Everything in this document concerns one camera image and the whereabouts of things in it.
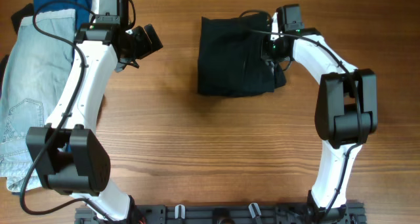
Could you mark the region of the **black shorts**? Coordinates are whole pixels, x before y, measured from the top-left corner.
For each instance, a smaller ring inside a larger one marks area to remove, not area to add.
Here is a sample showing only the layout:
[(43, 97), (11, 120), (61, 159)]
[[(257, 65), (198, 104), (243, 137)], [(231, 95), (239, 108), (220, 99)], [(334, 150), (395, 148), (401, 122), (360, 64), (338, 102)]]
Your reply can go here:
[(273, 92), (286, 84), (276, 63), (261, 58), (266, 17), (201, 19), (198, 55), (198, 93), (206, 96), (250, 97)]

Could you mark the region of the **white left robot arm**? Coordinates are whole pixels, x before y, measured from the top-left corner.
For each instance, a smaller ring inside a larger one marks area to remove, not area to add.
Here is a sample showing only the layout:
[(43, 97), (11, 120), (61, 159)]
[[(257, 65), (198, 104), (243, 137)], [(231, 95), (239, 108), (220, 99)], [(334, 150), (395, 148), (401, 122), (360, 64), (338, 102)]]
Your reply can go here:
[(70, 46), (75, 58), (61, 97), (44, 126), (31, 127), (26, 144), (29, 174), (44, 189), (83, 202), (101, 223), (145, 223), (134, 199), (110, 177), (110, 157), (96, 138), (96, 123), (109, 78), (160, 50), (152, 25), (135, 24), (132, 0), (93, 0), (91, 18)]

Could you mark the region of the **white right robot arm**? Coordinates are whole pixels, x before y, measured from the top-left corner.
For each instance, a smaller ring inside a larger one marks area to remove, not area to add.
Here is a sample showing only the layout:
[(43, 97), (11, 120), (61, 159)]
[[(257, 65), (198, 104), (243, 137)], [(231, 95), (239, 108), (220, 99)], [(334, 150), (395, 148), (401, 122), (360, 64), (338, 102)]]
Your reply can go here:
[(341, 58), (314, 28), (306, 28), (298, 4), (277, 8), (270, 19), (270, 36), (262, 58), (269, 62), (295, 61), (319, 85), (314, 123), (322, 140), (322, 155), (310, 200), (315, 210), (338, 210), (354, 161), (378, 125), (377, 78)]

